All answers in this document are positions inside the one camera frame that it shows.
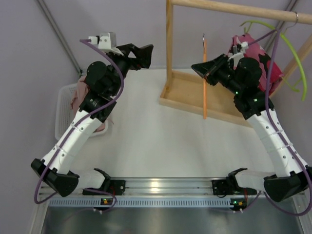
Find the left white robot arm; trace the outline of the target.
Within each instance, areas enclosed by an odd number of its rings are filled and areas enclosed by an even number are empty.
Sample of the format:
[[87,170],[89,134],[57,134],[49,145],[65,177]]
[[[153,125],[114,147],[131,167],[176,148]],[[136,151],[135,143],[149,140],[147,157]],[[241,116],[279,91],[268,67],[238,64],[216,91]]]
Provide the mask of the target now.
[[151,65],[152,44],[137,47],[134,44],[118,46],[120,54],[105,52],[110,62],[92,62],[84,82],[88,93],[58,143],[42,159],[34,159],[31,168],[50,188],[62,197],[77,189],[106,191],[110,177],[101,169],[73,173],[70,167],[80,149],[94,131],[103,124],[116,105],[129,70],[148,69]]

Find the pink trousers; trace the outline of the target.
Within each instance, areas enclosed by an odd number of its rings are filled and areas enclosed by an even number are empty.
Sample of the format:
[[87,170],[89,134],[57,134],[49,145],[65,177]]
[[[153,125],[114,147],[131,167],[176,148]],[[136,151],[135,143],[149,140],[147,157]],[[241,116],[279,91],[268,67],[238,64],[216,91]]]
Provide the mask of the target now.
[[76,86],[76,90],[74,91],[73,98],[71,101],[71,109],[73,110],[74,114],[77,113],[79,110],[79,106],[83,102],[85,96],[89,91],[89,86],[85,82],[86,76],[82,76]]

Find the orange clothes hanger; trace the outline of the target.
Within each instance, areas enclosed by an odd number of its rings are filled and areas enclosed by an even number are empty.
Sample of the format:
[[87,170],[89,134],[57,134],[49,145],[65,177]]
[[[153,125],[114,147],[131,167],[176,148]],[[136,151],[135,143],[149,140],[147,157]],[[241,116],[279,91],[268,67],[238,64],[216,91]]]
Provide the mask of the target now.
[[[202,43],[203,43],[203,62],[206,62],[207,59],[207,49],[206,49],[206,39],[205,39],[205,34],[203,33],[202,36]],[[203,79],[203,119],[207,118],[207,95],[206,95],[206,80]]]

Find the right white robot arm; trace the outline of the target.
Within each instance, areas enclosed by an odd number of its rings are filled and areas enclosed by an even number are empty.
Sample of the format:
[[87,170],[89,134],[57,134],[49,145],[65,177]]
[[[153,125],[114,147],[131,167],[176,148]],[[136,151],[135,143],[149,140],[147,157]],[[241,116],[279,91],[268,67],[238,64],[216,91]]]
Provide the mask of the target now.
[[232,189],[264,191],[275,202],[305,191],[312,168],[301,157],[295,159],[292,143],[284,142],[288,137],[278,124],[274,105],[258,87],[262,75],[259,62],[243,57],[234,66],[232,59],[222,54],[191,68],[208,84],[219,83],[234,94],[235,107],[255,130],[273,163],[273,172],[269,173],[247,168],[230,172],[227,179]]

